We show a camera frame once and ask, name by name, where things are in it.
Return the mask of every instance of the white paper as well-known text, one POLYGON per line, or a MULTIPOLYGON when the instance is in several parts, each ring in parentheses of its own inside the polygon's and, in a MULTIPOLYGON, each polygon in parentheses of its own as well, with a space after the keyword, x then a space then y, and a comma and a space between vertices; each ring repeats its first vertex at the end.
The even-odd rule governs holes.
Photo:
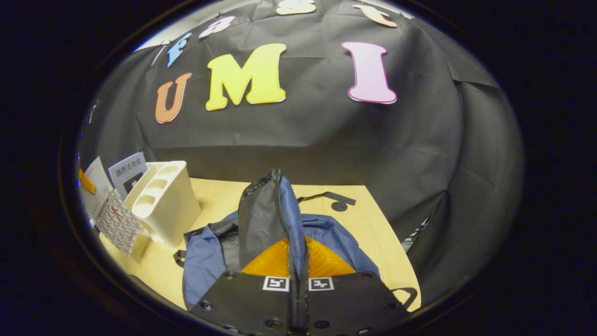
POLYGON ((108 169, 114 188, 124 201, 141 176, 147 172, 143 152, 135 153, 108 169))
POLYGON ((83 204, 85 205, 89 217, 95 222, 101 207, 104 205, 114 188, 106 176, 100 157, 93 160, 85 171, 85 175, 96 186, 96 193, 92 194, 91 191, 80 182, 79 192, 81 193, 81 198, 83 199, 83 204))

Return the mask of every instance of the printed sign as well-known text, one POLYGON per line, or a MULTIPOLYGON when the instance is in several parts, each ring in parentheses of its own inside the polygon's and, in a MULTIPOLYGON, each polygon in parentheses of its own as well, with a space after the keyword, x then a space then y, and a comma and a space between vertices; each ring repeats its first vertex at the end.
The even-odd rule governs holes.
POLYGON ((290 291, 290 278, 266 276, 263 282, 264 291, 288 292, 290 291))
POLYGON ((331 277, 310 277, 309 291, 333 291, 334 281, 331 277))
POLYGON ((122 204, 115 191, 109 194, 101 209, 97 227, 122 253, 131 256, 141 223, 122 204))
POLYGON ((114 183, 114 188, 118 191, 121 200, 124 201, 141 176, 147 172, 145 156, 143 156, 143 152, 135 153, 110 167, 108 172, 114 183))

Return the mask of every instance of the black strap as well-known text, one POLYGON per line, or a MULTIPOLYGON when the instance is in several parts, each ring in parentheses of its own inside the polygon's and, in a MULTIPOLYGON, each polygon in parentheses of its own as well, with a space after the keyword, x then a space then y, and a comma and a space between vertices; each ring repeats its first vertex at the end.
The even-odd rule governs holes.
POLYGON ((184 250, 178 250, 176 251, 176 253, 173 255, 174 257, 174 261, 176 262, 176 264, 180 267, 184 268, 184 258, 186 258, 186 251, 184 250))
POLYGON ((297 202, 301 203, 302 201, 308 201, 308 200, 312 200, 313 198, 318 198, 318 197, 327 197, 327 198, 331 198, 333 200, 340 201, 342 203, 346 203, 346 204, 350 204, 350 205, 356 204, 356 200, 346 197, 346 196, 336 194, 336 193, 332 193, 331 191, 326 191, 324 193, 312 195, 312 196, 299 197, 299 198, 297 198, 297 202))
POLYGON ((408 300, 406 302, 404 302, 402 305, 404 306, 404 309, 408 309, 410 307, 410 305, 413 304, 414 299, 417 298, 418 292, 416 289, 412 288, 412 287, 404 287, 404 288, 394 288, 392 290, 392 292, 395 291, 405 291, 406 293, 409 293, 411 296, 408 298, 408 300))

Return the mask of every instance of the blue letter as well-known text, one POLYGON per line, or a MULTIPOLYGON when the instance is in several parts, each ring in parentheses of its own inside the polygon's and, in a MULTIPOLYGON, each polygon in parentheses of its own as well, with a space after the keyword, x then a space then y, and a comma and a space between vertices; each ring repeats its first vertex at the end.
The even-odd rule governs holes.
POLYGON ((170 50, 168 50, 168 65, 166 67, 170 67, 172 63, 183 53, 183 48, 186 45, 186 39, 188 39, 190 33, 187 33, 180 41, 176 42, 170 50))

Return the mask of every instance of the patterned card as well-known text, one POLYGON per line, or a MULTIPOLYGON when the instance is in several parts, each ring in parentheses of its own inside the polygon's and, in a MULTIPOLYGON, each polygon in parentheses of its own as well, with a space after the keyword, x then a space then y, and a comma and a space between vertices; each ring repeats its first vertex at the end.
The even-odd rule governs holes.
POLYGON ((141 230, 141 223, 122 204, 116 190, 108 196, 96 225, 114 246, 130 258, 133 244, 141 230))

